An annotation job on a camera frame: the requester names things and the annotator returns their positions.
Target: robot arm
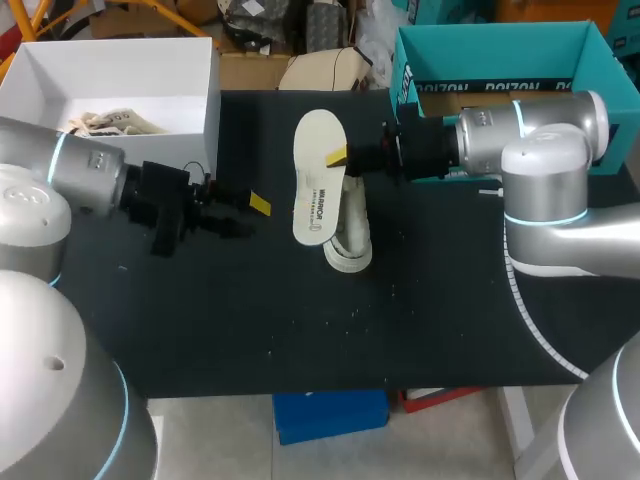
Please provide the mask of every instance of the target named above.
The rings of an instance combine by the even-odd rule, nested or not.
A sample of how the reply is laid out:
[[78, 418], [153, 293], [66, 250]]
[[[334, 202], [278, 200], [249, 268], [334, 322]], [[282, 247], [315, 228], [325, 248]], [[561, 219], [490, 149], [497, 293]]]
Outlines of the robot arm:
[[464, 110], [455, 125], [398, 105], [377, 155], [351, 150], [347, 172], [386, 169], [407, 180], [501, 178], [513, 266], [536, 276], [640, 278], [640, 204], [588, 209], [587, 172], [609, 140], [602, 99], [593, 92]]
[[124, 211], [155, 228], [154, 255], [168, 257], [187, 231], [246, 237], [250, 225], [206, 214], [214, 201], [270, 212], [251, 190], [230, 191], [205, 175], [154, 162], [127, 165], [124, 152], [86, 138], [0, 118], [0, 270], [29, 273], [48, 283], [60, 274], [71, 213], [108, 216]]
[[640, 279], [640, 204], [589, 209], [588, 137], [567, 124], [540, 127], [502, 152], [511, 263], [536, 276]]

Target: yellow tag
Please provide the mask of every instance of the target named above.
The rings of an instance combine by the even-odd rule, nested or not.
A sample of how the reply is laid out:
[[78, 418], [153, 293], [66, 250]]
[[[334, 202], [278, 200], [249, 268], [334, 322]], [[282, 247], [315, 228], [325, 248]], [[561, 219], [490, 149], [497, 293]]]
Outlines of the yellow tag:
[[267, 217], [271, 216], [271, 204], [267, 202], [264, 198], [256, 195], [251, 192], [251, 198], [249, 199], [249, 206], [254, 210], [259, 211], [260, 213], [266, 215]]
[[333, 153], [330, 153], [326, 157], [327, 167], [341, 167], [346, 164], [347, 160], [347, 146], [339, 148]]

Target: white shoe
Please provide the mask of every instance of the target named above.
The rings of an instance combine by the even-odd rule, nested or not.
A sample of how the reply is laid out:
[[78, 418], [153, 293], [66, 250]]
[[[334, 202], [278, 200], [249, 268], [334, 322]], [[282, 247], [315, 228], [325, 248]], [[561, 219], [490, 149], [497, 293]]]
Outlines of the white shoe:
[[336, 270], [357, 273], [371, 263], [373, 250], [362, 177], [344, 177], [336, 234], [323, 245], [324, 254]]

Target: black mat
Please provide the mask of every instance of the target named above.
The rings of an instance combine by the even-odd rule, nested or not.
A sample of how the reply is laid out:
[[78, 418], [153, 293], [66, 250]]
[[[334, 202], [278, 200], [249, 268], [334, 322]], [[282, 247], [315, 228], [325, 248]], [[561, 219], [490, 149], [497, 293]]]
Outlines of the black mat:
[[[61, 290], [145, 396], [574, 382], [533, 339], [503, 264], [491, 182], [366, 178], [373, 263], [337, 273], [291, 233], [298, 120], [332, 110], [376, 142], [385, 92], [222, 96], [221, 180], [272, 202], [248, 240], [199, 232], [170, 260], [118, 217], [74, 224]], [[591, 204], [635, 200], [626, 173], [592, 178]], [[536, 324], [590, 371], [638, 329], [640, 282], [518, 276]]]

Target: tiled floor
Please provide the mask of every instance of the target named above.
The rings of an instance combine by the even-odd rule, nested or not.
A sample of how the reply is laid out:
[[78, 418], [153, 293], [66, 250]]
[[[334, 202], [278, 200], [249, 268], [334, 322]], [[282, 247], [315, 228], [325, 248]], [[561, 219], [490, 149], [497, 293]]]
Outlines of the tiled floor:
[[[570, 387], [527, 389], [534, 426]], [[511, 480], [512, 458], [495, 391], [411, 415], [378, 430], [282, 447], [271, 396], [152, 400], [164, 416], [157, 480]], [[560, 480], [559, 470], [549, 480]]]

